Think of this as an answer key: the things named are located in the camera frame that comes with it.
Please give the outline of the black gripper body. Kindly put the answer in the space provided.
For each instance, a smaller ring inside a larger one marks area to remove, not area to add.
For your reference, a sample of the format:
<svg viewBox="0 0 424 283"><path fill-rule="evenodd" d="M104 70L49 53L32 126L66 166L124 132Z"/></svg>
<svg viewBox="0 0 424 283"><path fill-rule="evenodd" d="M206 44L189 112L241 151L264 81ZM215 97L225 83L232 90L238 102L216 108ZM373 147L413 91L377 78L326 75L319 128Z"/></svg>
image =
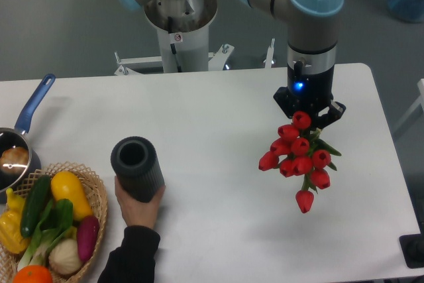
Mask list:
<svg viewBox="0 0 424 283"><path fill-rule="evenodd" d="M312 115L327 108L333 99L332 84L334 67L318 73L306 74L304 63L295 63L288 67L288 84L290 92L299 100L299 109Z"/></svg>

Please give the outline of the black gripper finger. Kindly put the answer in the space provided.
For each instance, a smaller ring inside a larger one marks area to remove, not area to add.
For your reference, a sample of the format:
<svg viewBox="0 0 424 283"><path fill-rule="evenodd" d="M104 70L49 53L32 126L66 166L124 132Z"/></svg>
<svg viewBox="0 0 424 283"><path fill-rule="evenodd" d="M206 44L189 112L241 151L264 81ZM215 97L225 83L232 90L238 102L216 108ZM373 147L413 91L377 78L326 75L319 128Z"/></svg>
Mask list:
<svg viewBox="0 0 424 283"><path fill-rule="evenodd" d="M291 119L299 109L299 100L287 87L279 87L273 95L274 101L284 112L287 118Z"/></svg>
<svg viewBox="0 0 424 283"><path fill-rule="evenodd" d="M338 121L346 111L346 106L338 101L331 100L329 110L325 114L314 114L311 118L311 124L313 128L324 129L334 122Z"/></svg>

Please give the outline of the black sleeved forearm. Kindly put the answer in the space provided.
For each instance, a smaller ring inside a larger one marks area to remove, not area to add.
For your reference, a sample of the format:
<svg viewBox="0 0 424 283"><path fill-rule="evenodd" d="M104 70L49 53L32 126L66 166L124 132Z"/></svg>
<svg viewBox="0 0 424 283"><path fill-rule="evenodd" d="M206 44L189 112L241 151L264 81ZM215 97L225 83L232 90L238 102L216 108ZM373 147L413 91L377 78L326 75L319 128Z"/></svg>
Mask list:
<svg viewBox="0 0 424 283"><path fill-rule="evenodd" d="M144 226L130 226L124 231L121 246L109 254L98 282L154 282L154 259L160 235Z"/></svg>

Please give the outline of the person's hand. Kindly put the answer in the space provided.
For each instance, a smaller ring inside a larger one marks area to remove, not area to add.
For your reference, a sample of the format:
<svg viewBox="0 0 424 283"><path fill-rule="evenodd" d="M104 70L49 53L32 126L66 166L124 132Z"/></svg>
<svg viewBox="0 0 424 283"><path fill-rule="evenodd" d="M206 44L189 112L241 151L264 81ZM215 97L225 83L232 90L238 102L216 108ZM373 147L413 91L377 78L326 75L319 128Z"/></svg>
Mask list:
<svg viewBox="0 0 424 283"><path fill-rule="evenodd" d="M165 186L162 186L148 203L143 203L132 198L121 186L115 177L115 196L121 208L122 217L128 227L142 226L153 229L165 193Z"/></svg>

